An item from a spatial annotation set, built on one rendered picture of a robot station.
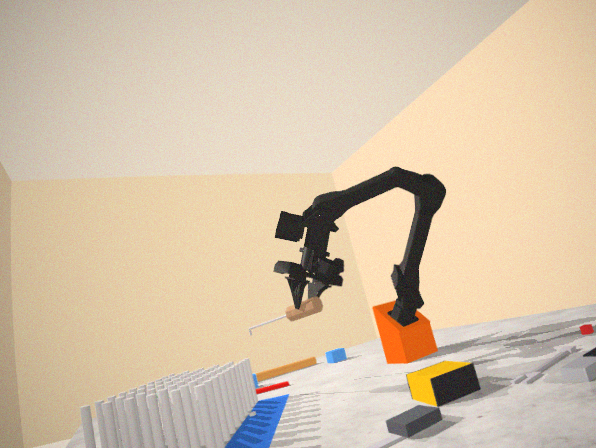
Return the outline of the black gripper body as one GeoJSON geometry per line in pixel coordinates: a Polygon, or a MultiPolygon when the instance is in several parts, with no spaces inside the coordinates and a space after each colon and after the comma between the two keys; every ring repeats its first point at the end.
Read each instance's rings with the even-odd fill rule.
{"type": "Polygon", "coordinates": [[[304,279],[311,278],[312,283],[317,284],[324,284],[324,285],[331,285],[342,287],[343,286],[343,278],[339,275],[339,278],[326,278],[321,273],[314,270],[314,272],[306,272],[309,259],[313,251],[318,251],[318,256],[321,257],[329,257],[330,253],[327,252],[327,248],[321,245],[316,244],[309,244],[305,243],[303,248],[300,248],[299,252],[302,252],[301,263],[297,264],[294,262],[288,261],[278,261],[275,266],[273,272],[280,273],[280,274],[289,274],[289,277],[292,278],[299,278],[304,279]]]}

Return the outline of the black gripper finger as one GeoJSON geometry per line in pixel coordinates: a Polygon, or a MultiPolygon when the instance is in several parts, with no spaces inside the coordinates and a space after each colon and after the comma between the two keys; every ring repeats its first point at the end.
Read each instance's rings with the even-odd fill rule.
{"type": "Polygon", "coordinates": [[[304,289],[310,281],[292,277],[285,277],[285,279],[288,281],[295,309],[299,309],[302,302],[304,289]]]}
{"type": "Polygon", "coordinates": [[[329,288],[332,288],[332,286],[309,282],[308,283],[308,299],[315,297],[315,296],[320,297],[321,294],[329,288]]]}

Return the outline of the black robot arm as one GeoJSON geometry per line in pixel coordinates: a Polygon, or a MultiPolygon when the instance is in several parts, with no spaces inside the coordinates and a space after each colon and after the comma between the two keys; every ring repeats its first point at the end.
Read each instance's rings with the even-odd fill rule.
{"type": "MultiPolygon", "coordinates": [[[[399,264],[394,263],[391,274],[391,281],[398,297],[393,310],[387,312],[391,318],[405,327],[419,320],[415,312],[424,305],[419,291],[419,265],[434,214],[442,206],[446,195],[445,186],[436,176],[394,166],[345,190],[318,195],[302,216],[281,211],[275,238],[299,242],[307,227],[304,244],[316,244],[327,248],[330,231],[339,230],[335,220],[350,208],[396,188],[413,194],[415,200],[415,213],[403,259],[399,264]]],[[[311,254],[307,271],[315,270],[329,279],[338,279],[340,273],[344,273],[344,260],[330,260],[317,254],[318,251],[311,254]]]]}

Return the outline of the blue flat strip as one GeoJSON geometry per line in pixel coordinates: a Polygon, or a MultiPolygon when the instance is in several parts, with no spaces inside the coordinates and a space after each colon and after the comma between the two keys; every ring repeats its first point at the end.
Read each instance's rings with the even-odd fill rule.
{"type": "Polygon", "coordinates": [[[288,395],[258,401],[225,448],[269,448],[288,395]]]}

